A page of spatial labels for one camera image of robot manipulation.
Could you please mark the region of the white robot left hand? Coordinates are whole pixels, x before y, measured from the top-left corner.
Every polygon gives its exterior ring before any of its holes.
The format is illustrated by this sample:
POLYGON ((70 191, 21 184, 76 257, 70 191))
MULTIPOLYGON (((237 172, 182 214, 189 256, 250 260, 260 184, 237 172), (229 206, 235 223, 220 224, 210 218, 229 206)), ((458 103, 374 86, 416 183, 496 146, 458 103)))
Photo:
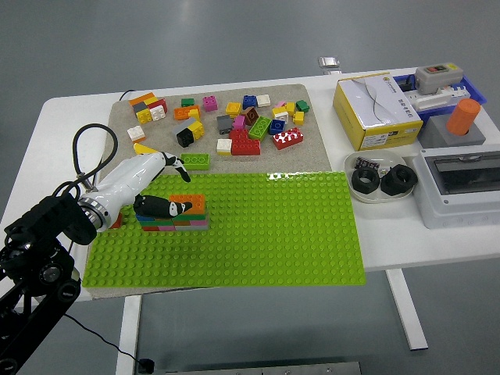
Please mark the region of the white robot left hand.
POLYGON ((100 210, 98 231, 110 228, 126 205, 132 205, 140 216, 161 219, 172 219, 191 209, 189 202, 171 202, 142 194, 167 166, 172 166, 184 181, 191 180, 179 157, 167 152, 148 153, 122 161, 98 184, 96 192, 86 194, 91 204, 100 210))

